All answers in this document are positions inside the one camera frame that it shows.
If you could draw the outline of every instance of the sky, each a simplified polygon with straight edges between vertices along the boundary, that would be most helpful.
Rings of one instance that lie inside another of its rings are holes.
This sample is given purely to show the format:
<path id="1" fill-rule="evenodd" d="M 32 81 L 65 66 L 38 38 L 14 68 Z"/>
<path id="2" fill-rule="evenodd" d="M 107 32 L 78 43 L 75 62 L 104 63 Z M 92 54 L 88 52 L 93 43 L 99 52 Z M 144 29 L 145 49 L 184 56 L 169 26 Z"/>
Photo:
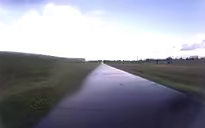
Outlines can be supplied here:
<path id="1" fill-rule="evenodd" d="M 0 51 L 87 60 L 205 56 L 205 0 L 0 0 Z"/>

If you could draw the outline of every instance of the cloud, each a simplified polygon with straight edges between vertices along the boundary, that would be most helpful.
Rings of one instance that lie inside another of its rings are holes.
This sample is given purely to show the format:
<path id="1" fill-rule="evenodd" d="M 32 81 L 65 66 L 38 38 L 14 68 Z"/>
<path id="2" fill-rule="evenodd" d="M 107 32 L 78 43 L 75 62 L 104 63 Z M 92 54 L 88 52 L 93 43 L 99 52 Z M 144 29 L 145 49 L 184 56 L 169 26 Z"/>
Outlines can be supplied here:
<path id="1" fill-rule="evenodd" d="M 195 50 L 195 49 L 199 49 L 199 48 L 205 48 L 205 40 L 202 43 L 195 43 L 192 45 L 188 45 L 188 44 L 183 44 L 181 51 L 190 51 L 190 50 Z"/>
<path id="2" fill-rule="evenodd" d="M 19 17 L 14 17 L 16 11 L 0 7 L 0 12 L 7 12 L 6 16 L 13 18 L 10 23 L 8 19 L 0 20 L 0 50 L 131 60 L 136 56 L 166 58 L 181 48 L 182 40 L 178 37 L 126 30 L 94 16 L 105 14 L 101 10 L 87 15 L 69 5 L 39 6 L 28 8 Z"/>
<path id="3" fill-rule="evenodd" d="M 193 44 L 183 44 L 181 51 L 195 50 L 198 48 L 205 48 L 205 33 L 197 33 L 192 40 Z"/>
<path id="4" fill-rule="evenodd" d="M 88 15 L 96 15 L 96 16 L 100 16 L 100 15 L 104 15 L 106 14 L 106 12 L 104 10 L 93 10 L 88 12 Z"/>

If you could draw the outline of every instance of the distant tree line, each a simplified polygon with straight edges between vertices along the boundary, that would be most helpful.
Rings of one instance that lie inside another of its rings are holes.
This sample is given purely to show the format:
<path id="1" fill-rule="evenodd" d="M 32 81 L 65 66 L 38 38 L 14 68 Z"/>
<path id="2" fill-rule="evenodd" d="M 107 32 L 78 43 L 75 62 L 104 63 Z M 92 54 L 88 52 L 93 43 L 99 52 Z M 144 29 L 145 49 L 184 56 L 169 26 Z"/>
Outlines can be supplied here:
<path id="1" fill-rule="evenodd" d="M 191 56 L 187 58 L 172 58 L 167 57 L 166 59 L 145 59 L 145 60 L 94 60 L 89 61 L 93 63 L 129 63 L 129 64 L 172 64 L 176 61 L 184 61 L 184 60 L 198 60 L 198 56 Z"/>

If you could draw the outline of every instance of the grass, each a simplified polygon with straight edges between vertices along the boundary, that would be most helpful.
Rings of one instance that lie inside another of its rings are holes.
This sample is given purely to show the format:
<path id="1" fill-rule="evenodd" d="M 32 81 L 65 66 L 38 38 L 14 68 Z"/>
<path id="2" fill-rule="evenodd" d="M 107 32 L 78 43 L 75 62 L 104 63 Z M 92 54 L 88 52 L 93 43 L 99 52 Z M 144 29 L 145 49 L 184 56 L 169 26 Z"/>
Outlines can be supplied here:
<path id="1" fill-rule="evenodd" d="M 75 59 L 0 53 L 0 125 L 33 127 L 96 66 Z"/>
<path id="2" fill-rule="evenodd" d="M 195 98 L 205 96 L 205 64 L 109 64 Z"/>

